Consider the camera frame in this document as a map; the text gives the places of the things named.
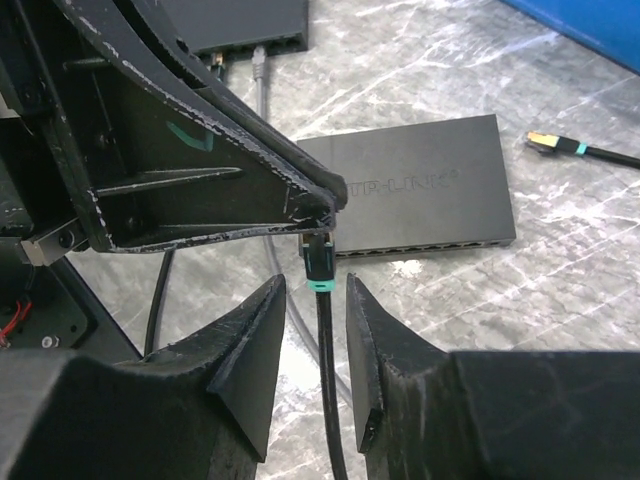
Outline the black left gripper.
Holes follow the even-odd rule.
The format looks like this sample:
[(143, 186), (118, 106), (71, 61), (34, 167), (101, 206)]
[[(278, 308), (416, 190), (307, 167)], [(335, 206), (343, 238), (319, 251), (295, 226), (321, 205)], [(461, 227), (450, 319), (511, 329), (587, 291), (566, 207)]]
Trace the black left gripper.
[(4, 1), (3, 348), (140, 359), (66, 257), (86, 249), (86, 237), (99, 252), (156, 253), (335, 226), (326, 197), (176, 113), (103, 55), (64, 59), (64, 183), (41, 130), (53, 112), (16, 4)]

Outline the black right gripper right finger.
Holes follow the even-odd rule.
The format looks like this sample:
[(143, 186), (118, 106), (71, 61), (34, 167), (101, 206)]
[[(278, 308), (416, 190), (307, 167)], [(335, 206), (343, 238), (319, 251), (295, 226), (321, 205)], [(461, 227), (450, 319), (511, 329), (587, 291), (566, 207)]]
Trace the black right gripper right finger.
[(371, 479), (635, 479), (633, 351), (444, 351), (349, 275), (358, 451)]

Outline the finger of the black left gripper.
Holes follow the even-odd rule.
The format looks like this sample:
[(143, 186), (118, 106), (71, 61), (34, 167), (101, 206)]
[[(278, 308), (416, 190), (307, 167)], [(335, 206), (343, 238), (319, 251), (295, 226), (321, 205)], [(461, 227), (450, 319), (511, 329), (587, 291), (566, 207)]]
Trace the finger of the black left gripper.
[(128, 79), (189, 121), (315, 195), (348, 201), (345, 180), (261, 119), (179, 46), (182, 38), (147, 1), (57, 1), (86, 41)]

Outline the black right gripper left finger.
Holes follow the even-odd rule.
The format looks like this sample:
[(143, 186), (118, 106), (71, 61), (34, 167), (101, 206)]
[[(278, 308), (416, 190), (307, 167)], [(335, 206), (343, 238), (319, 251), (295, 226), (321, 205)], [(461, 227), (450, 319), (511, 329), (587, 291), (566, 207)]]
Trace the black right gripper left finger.
[(284, 332), (275, 275), (141, 360), (1, 356), (5, 479), (252, 479), (267, 456)]

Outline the black network switch box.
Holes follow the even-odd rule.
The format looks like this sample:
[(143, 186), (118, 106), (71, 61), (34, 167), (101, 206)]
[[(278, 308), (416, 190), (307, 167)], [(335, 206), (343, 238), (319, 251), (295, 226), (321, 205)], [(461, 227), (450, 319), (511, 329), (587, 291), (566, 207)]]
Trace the black network switch box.
[(308, 49), (305, 0), (174, 0), (162, 5), (195, 54), (246, 59), (258, 46), (271, 56)]

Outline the black cable teal plug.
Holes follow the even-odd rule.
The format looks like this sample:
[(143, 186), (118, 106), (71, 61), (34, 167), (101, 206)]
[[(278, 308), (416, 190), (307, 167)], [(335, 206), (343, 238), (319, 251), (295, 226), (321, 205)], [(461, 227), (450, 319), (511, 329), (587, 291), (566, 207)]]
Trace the black cable teal plug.
[(307, 285), (315, 294), (319, 368), (326, 441), (333, 477), (347, 480), (342, 446), (334, 364), (332, 293), (335, 290), (335, 247), (332, 235), (302, 234), (301, 253)]

